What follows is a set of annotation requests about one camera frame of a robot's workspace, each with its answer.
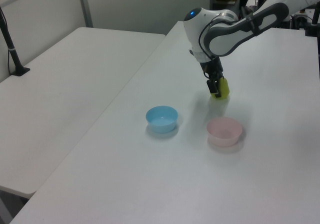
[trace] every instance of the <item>plastic bowl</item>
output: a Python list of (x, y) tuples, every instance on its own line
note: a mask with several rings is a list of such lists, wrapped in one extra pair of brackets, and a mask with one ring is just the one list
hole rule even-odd
[(229, 117), (217, 117), (206, 125), (208, 141), (220, 147), (230, 147), (237, 143), (242, 126), (235, 119)]
[(166, 105), (151, 108), (145, 115), (150, 129), (155, 133), (169, 133), (176, 128), (178, 112)]

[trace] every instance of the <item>bowl rim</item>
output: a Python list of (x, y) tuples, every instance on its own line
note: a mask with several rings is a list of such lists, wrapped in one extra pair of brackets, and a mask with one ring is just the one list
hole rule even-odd
[[(217, 119), (229, 119), (229, 120), (234, 121), (240, 127), (240, 134), (236, 135), (236, 136), (234, 136), (232, 138), (220, 138), (220, 137), (217, 137), (217, 136), (211, 134), (209, 132), (209, 130), (208, 130), (208, 125), (209, 125), (209, 123), (211, 123), (212, 121), (217, 120)], [(242, 132), (244, 130), (243, 130), (243, 127), (240, 124), (240, 122), (238, 122), (236, 119), (233, 119), (233, 118), (228, 117), (228, 116), (219, 116), (219, 117), (212, 118), (211, 120), (208, 121), (208, 123), (206, 124), (206, 131), (207, 131), (208, 135), (210, 135), (211, 137), (214, 137), (215, 139), (218, 139), (218, 140), (232, 140), (232, 139), (238, 139), (241, 136), (241, 134), (242, 134)]]
[[(149, 121), (149, 119), (147, 118), (147, 115), (150, 113), (150, 111), (153, 111), (155, 109), (158, 109), (158, 108), (169, 108), (171, 111), (174, 112), (174, 117), (172, 118), (172, 122), (169, 123), (169, 124), (153, 124)], [(173, 123), (176, 123), (177, 122), (177, 119), (179, 117), (179, 114), (177, 112), (176, 109), (174, 109), (172, 106), (169, 106), (169, 105), (158, 105), (158, 106), (154, 106), (152, 108), (150, 108), (146, 114), (145, 114), (145, 119), (146, 121), (148, 122), (149, 125), (152, 125), (152, 126), (156, 126), (156, 127), (165, 127), (165, 126), (169, 126), (169, 125), (172, 125)]]

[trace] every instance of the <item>black clamp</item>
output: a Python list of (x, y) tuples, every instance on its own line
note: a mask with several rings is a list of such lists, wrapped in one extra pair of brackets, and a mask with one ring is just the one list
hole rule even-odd
[(208, 80), (206, 84), (210, 90), (211, 94), (214, 94), (216, 98), (221, 97), (219, 93), (219, 79), (223, 77), (223, 67), (221, 65), (220, 58), (218, 56), (214, 57), (209, 62), (200, 63), (203, 73), (208, 74), (206, 76)]
[(258, 23), (256, 22), (255, 20), (255, 17), (252, 13), (250, 13), (249, 15), (247, 15), (245, 17), (246, 21), (250, 24), (250, 27), (251, 27), (251, 31), (253, 32), (253, 34), (255, 36), (258, 36), (262, 33), (262, 31), (260, 30), (259, 28), (259, 25)]

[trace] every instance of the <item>blue bowl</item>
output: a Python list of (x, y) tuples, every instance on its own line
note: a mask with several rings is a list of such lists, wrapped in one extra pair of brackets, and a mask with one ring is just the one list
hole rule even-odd
[(178, 112), (166, 105), (151, 108), (145, 115), (150, 129), (155, 133), (169, 133), (177, 125)]

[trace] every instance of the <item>floor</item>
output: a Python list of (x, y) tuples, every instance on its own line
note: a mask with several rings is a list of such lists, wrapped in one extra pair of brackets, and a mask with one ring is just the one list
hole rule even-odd
[(9, 224), (28, 199), (0, 190), (0, 224)]

